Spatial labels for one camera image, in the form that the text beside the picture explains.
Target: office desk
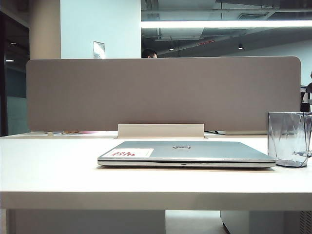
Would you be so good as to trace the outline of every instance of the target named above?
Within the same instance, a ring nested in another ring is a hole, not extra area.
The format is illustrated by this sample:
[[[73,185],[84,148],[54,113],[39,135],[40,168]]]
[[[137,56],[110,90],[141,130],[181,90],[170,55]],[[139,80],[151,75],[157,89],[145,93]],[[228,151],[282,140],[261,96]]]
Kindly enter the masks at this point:
[[[267,152],[265,136],[192,140],[240,141]],[[99,155],[123,141],[114,136],[0,138],[2,208],[133,212],[312,210],[311,159],[307,168],[300,169],[122,169],[97,165]]]

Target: cup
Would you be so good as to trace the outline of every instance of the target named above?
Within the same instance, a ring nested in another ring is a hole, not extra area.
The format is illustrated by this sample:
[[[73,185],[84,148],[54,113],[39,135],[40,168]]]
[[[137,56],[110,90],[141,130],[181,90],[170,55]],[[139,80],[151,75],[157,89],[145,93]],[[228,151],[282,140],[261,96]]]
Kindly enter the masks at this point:
[[[284,167],[306,167],[312,112],[270,112],[268,154]]]

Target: fluorescent light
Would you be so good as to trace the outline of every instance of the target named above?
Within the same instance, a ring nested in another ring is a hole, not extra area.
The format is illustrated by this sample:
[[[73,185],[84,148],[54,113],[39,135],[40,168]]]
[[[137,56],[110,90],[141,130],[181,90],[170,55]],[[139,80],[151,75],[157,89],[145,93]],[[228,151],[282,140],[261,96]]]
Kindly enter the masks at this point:
[[[312,27],[312,20],[141,21],[141,28]]]

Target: desk surface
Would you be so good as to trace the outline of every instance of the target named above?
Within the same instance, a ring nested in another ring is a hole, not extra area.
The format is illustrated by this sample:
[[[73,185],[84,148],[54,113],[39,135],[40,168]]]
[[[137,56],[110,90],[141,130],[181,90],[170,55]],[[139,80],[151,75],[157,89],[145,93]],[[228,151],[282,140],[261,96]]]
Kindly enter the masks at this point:
[[[98,166],[97,157],[124,140],[103,137],[0,138],[2,207],[312,210],[311,159],[307,168],[300,169],[111,169]],[[209,136],[201,140],[240,141],[267,152],[264,136]]]

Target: laptop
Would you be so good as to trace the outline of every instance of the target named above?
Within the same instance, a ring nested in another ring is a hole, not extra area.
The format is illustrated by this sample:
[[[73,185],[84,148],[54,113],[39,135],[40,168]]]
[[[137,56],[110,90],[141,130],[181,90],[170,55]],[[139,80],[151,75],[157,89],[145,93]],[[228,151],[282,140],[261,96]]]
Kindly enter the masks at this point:
[[[241,142],[125,141],[98,157],[113,167],[268,168],[275,158]]]

